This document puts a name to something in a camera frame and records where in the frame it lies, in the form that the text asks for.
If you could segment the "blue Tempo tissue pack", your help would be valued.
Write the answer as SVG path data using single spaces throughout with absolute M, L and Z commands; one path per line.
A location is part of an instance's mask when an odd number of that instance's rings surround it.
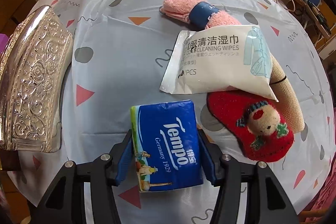
M 140 191 L 163 192 L 203 184 L 191 100 L 132 106 L 130 117 Z

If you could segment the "red fuzzy sock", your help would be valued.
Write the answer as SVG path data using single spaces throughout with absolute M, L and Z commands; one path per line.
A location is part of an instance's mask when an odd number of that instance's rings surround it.
M 209 112 L 235 135 L 245 157 L 276 162 L 294 142 L 294 134 L 271 100 L 242 90 L 207 94 Z

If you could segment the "cleaning wipes white pack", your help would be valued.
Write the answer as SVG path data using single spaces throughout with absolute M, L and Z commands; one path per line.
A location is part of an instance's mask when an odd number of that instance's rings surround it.
M 272 58 L 259 26 L 228 25 L 178 34 L 160 90 L 198 94 L 239 89 L 276 100 Z

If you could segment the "beige cloth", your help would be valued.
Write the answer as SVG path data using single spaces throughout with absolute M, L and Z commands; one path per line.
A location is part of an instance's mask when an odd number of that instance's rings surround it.
M 276 109 L 283 115 L 294 134 L 302 132 L 305 122 L 299 101 L 281 65 L 273 55 L 270 56 L 272 58 L 270 86 L 278 99 Z

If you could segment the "pink towel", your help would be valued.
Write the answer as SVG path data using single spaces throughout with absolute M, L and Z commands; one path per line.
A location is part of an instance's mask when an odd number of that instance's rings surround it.
M 241 25 L 224 10 L 219 10 L 206 0 L 164 0 L 159 11 L 170 18 L 193 24 L 200 30 L 216 26 Z

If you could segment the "patterned white tablecloth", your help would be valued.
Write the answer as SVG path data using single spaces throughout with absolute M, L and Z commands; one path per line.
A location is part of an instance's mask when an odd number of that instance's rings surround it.
M 313 43 L 301 24 L 273 0 L 206 0 L 242 24 L 260 26 L 299 100 L 305 127 L 287 155 L 270 167 L 295 210 L 322 188 L 335 154 L 333 100 Z M 160 91 L 183 25 L 159 12 L 163 0 L 38 0 L 50 5 L 74 38 L 65 81 L 62 146 L 55 153 L 19 153 L 9 174 L 37 205 L 67 161 L 90 162 L 122 141 L 133 105 L 179 101 Z

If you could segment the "wooden side shelf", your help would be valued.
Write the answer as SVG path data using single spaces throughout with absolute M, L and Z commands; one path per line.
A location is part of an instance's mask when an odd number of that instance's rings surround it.
M 315 6 L 309 6 L 307 0 L 274 0 L 275 2 L 280 2 L 284 7 L 293 15 L 298 16 L 301 12 L 301 21 L 303 28 L 306 29 L 308 24 L 313 25 L 315 32 L 318 36 L 313 41 L 316 46 L 318 43 L 324 43 L 326 45 L 332 39 L 335 38 L 335 23 L 331 26 L 328 31 L 325 26 L 327 20 L 323 17 L 321 11 L 319 11 Z

